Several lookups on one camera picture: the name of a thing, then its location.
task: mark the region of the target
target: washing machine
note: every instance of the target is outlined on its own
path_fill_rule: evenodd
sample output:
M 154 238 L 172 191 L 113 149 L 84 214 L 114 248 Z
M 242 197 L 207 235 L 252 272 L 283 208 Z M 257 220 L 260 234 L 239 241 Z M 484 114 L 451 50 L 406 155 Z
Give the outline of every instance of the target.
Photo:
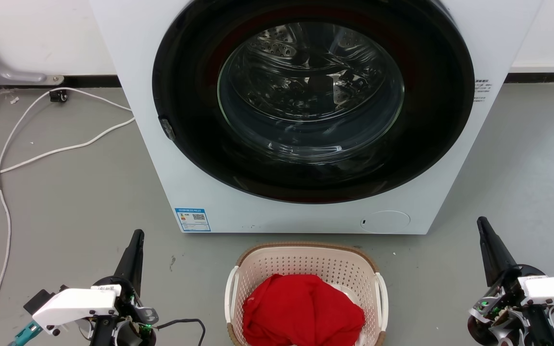
M 183 232 L 426 234 L 541 0 L 92 0 Z

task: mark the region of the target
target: black baseboard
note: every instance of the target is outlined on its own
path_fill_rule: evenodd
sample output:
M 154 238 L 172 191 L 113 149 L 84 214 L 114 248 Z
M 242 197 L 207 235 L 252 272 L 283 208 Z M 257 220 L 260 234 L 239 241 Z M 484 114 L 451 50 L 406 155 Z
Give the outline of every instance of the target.
M 508 73 L 504 83 L 554 83 L 554 72 Z
M 554 72 L 508 73 L 504 83 L 554 83 Z M 56 88 L 56 87 L 121 87 L 116 75 L 65 76 L 58 86 L 0 86 L 0 88 Z
M 98 76 L 64 76 L 63 83 L 57 86 L 0 86 L 0 88 L 56 88 L 56 87 L 121 87 L 115 74 Z

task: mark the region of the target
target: laundry basket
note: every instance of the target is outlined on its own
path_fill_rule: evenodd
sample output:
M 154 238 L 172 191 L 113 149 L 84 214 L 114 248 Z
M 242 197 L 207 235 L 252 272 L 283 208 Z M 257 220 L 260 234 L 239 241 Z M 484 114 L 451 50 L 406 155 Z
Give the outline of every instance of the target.
M 235 346 L 249 346 L 242 334 L 242 304 L 273 274 L 316 274 L 338 285 L 365 311 L 360 346 L 380 346 L 386 337 L 388 295 L 378 266 L 362 251 L 323 243 L 269 243 L 247 250 L 226 285 L 224 313 Z

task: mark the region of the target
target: basket handle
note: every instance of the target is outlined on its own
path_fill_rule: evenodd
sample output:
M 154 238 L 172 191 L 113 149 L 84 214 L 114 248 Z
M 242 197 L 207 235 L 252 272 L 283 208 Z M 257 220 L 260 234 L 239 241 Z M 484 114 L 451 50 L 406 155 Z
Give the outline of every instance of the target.
M 231 270 L 230 275 L 228 276 L 228 283 L 226 284 L 226 293 L 224 296 L 224 313 L 226 315 L 226 322 L 232 323 L 232 307 L 233 307 L 233 300 L 235 295 L 237 294 L 237 288 L 235 287 L 234 291 L 232 289 L 232 283 L 235 278 L 235 274 L 237 274 L 239 267 L 238 265 L 235 265 L 235 267 Z
M 378 308 L 382 311 L 382 325 L 380 330 L 385 332 L 389 324 L 389 294 L 386 289 L 386 282 L 380 273 L 376 273 L 380 284 L 380 296 L 378 296 Z

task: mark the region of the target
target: red cloth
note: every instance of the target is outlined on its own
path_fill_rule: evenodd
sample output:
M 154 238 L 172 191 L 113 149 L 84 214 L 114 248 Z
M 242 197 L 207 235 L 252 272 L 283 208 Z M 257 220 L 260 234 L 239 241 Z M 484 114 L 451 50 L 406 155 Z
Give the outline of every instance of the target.
M 251 346 L 354 346 L 365 313 L 316 275 L 274 274 L 242 305 Z

